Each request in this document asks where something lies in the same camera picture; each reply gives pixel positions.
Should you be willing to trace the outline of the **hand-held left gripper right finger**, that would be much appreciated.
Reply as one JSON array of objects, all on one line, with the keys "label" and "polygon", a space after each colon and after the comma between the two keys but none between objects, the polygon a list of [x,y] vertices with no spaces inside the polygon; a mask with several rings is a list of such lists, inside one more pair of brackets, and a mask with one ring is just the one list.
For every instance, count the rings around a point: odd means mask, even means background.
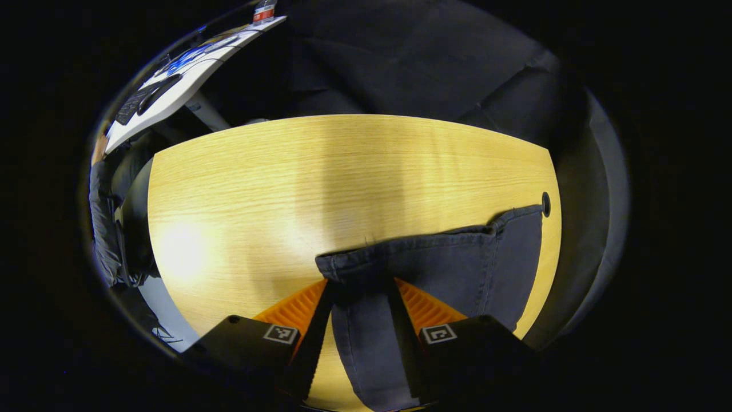
[{"label": "hand-held left gripper right finger", "polygon": [[409,391],[424,405],[490,401],[536,363],[536,352],[492,316],[468,318],[398,278],[392,319]]}]

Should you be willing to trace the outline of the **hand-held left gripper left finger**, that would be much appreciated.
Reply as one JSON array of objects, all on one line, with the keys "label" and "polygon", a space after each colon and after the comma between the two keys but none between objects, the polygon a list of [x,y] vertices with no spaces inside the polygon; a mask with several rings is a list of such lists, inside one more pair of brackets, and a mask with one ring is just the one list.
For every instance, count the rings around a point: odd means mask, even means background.
[{"label": "hand-held left gripper left finger", "polygon": [[183,353],[199,372],[248,392],[308,398],[333,306],[322,279],[252,318],[228,315]]}]

